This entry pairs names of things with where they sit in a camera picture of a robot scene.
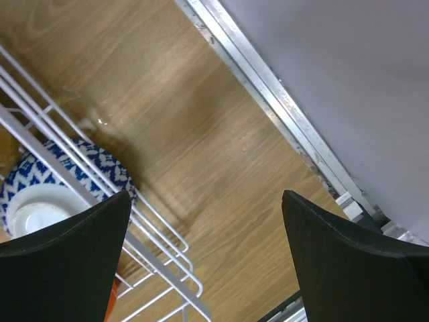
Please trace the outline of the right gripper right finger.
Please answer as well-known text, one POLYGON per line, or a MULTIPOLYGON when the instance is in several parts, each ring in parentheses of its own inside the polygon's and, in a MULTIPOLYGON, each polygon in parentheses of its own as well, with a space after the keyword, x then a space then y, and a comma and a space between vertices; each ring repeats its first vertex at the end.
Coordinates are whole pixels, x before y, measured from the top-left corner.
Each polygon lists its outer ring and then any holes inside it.
POLYGON ((284 226, 308 321, 427 321, 428 248, 286 190, 284 226))

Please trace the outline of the red patterned bowl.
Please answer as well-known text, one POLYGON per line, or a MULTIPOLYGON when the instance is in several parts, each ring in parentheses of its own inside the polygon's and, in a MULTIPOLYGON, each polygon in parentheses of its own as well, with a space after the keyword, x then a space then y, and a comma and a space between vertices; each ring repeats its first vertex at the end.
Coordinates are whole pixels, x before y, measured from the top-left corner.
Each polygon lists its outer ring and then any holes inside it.
MULTIPOLYGON (((136 200, 136 190, 127 169, 108 151, 74 139, 79 150, 119 189, 136 200)), ((90 208, 42 161, 26 152, 1 186, 1 219, 12 239, 19 238, 90 208)))

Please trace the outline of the white wire dish rack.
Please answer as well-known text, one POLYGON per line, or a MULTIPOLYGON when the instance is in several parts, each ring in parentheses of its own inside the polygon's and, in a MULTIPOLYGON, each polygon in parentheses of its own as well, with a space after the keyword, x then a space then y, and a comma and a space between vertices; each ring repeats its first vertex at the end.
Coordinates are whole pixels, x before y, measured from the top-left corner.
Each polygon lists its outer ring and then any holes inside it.
MULTIPOLYGON (((1 51, 1 93, 10 100, 8 107, 1 108, 5 137, 17 139, 23 154, 29 152, 42 161, 90 207, 126 191, 117 188, 79 150, 74 139, 93 142, 6 50, 1 51)), ((210 319, 209 309, 200 300, 202 288, 192 291, 187 287, 188 282, 197 282, 192 262, 186 255, 188 243, 184 239, 173 243, 172 238, 178 232, 168 222, 157 228, 137 208, 136 203, 143 200, 143 195, 135 190, 137 197, 135 202, 131 200, 121 254, 126 253, 143 269, 144 279, 155 276, 167 284, 167 289, 162 292, 149 290, 150 300, 140 309, 152 309, 159 305, 163 308, 160 320, 165 321, 192 307, 205 319, 210 319), (166 310, 172 294, 179 295, 182 302, 179 307, 166 310)), ((125 293, 139 290, 143 285, 142 281, 126 279, 117 270, 114 280, 117 285, 124 286, 125 293)))

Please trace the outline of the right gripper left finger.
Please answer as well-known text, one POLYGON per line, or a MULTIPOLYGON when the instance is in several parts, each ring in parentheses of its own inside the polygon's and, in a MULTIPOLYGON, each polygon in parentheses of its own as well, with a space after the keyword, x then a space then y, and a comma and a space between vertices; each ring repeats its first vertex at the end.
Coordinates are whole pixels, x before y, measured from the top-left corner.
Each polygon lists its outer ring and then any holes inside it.
POLYGON ((131 212, 121 191, 1 244, 2 321, 104 321, 131 212))

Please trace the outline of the orange bowl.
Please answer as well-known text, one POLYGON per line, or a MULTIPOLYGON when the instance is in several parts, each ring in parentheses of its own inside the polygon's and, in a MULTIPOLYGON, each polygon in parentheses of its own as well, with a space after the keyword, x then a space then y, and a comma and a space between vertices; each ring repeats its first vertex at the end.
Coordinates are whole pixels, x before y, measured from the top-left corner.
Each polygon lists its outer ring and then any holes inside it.
POLYGON ((113 286, 111 289, 111 293, 110 293, 110 297, 109 297, 109 302, 108 302, 104 322, 107 322, 107 320, 111 316, 111 313, 113 312, 116 301, 117 301, 117 281, 114 280, 113 286))

